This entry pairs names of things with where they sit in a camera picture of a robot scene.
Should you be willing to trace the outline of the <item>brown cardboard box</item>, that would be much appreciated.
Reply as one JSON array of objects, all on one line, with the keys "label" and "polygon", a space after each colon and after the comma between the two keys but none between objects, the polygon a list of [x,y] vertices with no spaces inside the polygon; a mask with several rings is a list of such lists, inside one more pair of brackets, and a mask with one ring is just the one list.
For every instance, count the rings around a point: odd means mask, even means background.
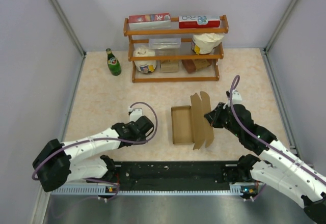
[{"label": "brown cardboard box", "polygon": [[171,108],[174,145],[193,145],[193,150],[209,147],[214,132],[204,115],[211,112],[209,95],[201,91],[190,96],[191,104]]}]

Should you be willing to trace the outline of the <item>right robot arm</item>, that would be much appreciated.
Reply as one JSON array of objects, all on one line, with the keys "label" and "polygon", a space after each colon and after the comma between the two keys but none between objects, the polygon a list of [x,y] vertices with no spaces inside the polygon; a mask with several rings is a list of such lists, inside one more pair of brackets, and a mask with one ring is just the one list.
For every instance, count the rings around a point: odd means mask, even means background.
[{"label": "right robot arm", "polygon": [[204,117],[212,127],[230,131],[254,152],[239,160],[250,161],[237,169],[242,180],[269,185],[296,202],[312,221],[325,223],[325,176],[291,153],[269,130],[254,123],[242,104],[220,102]]}]

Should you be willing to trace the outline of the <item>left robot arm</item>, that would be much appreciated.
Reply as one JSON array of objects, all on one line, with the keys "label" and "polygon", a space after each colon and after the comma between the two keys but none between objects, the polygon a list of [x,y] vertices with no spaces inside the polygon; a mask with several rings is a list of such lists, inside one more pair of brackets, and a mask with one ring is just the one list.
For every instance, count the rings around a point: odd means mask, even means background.
[{"label": "left robot arm", "polygon": [[136,121],[116,123],[79,140],[59,142],[53,139],[33,161],[32,178],[41,183],[45,192],[76,180],[111,181],[116,177],[116,166],[105,152],[145,144],[153,131],[152,121],[141,116]]}]

